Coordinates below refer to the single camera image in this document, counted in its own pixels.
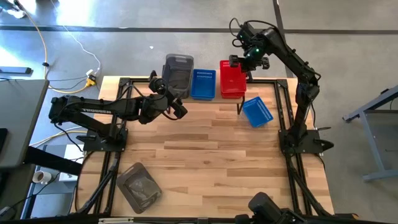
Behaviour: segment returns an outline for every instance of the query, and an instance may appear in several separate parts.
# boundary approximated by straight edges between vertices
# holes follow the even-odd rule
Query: concrete floor
[[[261,19],[276,23],[271,0],[150,0],[56,2],[59,15],[49,0],[21,1],[40,26],[93,27],[179,27],[227,28],[232,17],[240,22]],[[394,0],[279,0],[285,29],[398,30],[398,2]],[[0,25],[31,26],[0,13]],[[32,67],[32,78],[42,78],[44,51],[33,31],[0,31],[0,57],[8,65]],[[242,54],[231,45],[229,33],[145,33],[76,32],[83,45],[103,64],[103,75],[148,75],[161,72],[168,53],[189,54],[196,68],[216,68],[229,54]],[[97,67],[66,32],[43,32],[52,65],[49,79],[74,78]],[[343,122],[341,117],[398,83],[398,35],[313,35],[289,34],[287,43],[321,73],[321,93],[315,100],[317,126],[331,126],[322,137],[335,143],[325,153],[326,174],[335,212],[357,213],[361,219],[396,223],[398,179],[362,181],[362,175],[377,170],[361,123]],[[286,77],[284,65],[271,56],[270,70],[257,77]],[[52,83],[68,87],[76,82]],[[47,118],[50,99],[61,94],[47,92],[32,142],[56,130]],[[77,94],[96,98],[95,87]],[[66,144],[58,138],[50,144]]]

